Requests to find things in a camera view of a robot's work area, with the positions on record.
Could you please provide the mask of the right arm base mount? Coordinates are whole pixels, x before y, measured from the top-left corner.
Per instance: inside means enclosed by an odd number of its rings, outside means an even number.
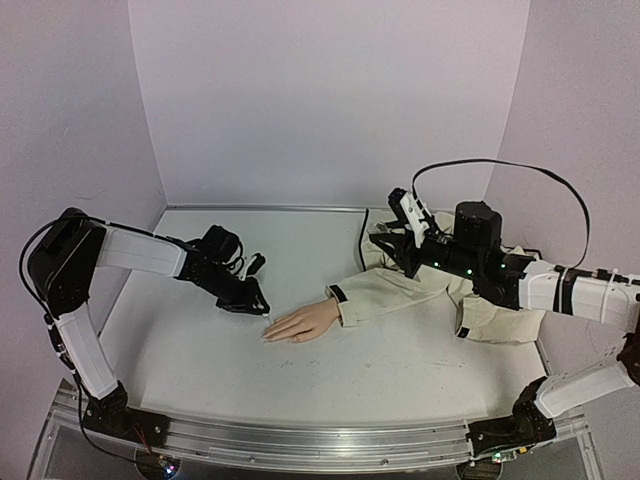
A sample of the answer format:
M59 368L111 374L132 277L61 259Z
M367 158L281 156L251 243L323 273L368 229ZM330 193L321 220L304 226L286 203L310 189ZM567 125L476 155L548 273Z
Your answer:
M556 437L553 418L547 418L534 403L544 380L546 377L540 377L525 387L509 416L478 420L468 426L466 439L472 459L530 448Z

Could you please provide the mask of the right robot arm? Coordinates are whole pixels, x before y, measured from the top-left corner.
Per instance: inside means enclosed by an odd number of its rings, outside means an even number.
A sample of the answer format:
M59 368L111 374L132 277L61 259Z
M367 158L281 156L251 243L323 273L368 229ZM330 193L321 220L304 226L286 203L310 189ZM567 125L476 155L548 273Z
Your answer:
M556 373L533 387L535 412L547 419L639 383L639 278L616 270L582 270L518 253L501 243L502 217L483 202L456 207L450 229L411 194L389 198L395 220L376 224L370 240L409 278L422 267L471 282L473 296L461 315L460 333L513 343L535 316L534 332L552 320L578 319L618 330L624 344L594 364Z

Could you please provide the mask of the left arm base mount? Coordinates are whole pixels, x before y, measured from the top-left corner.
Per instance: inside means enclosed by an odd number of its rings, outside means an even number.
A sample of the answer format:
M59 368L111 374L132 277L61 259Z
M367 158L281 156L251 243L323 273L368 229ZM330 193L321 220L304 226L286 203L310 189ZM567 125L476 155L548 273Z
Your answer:
M83 384L81 390L87 398L87 405L81 408L80 414L80 424L84 430L137 442L147 449L165 445L170 418L130 407L128 394L121 382L102 399L92 396Z

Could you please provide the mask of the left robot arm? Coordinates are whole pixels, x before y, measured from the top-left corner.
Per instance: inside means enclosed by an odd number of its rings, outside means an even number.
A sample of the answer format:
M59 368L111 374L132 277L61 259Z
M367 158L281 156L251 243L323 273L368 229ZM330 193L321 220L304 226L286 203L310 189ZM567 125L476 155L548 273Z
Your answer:
M123 391L91 318L91 290L100 269L155 274L191 284L214 297L217 308L266 316L257 273L265 257L244 254L240 237L220 225L182 240L89 216L74 207L40 227L20 252L23 287L43 310L57 357L79 386L102 400L98 423L116 437L131 433L133 411L111 396Z

